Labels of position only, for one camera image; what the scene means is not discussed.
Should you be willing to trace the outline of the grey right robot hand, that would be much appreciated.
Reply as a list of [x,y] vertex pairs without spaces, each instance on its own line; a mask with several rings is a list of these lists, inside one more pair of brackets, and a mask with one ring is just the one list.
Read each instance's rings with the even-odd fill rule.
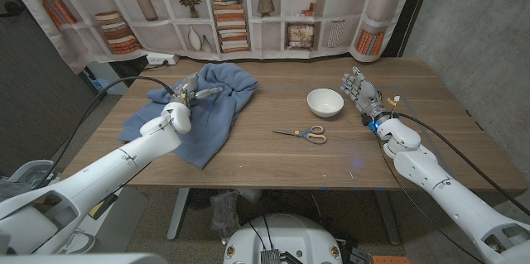
[[352,74],[344,74],[340,89],[355,103],[361,114],[365,113],[373,120],[379,119],[386,112],[380,95],[358,67],[354,66],[352,70]]

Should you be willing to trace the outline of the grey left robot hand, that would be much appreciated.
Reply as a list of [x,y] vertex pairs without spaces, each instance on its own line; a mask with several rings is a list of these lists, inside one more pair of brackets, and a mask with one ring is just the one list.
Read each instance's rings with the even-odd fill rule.
[[212,94],[217,94],[223,90],[222,86],[198,90],[198,73],[194,73],[184,78],[173,90],[174,94],[170,98],[171,103],[182,103],[186,107],[194,99],[203,99]]

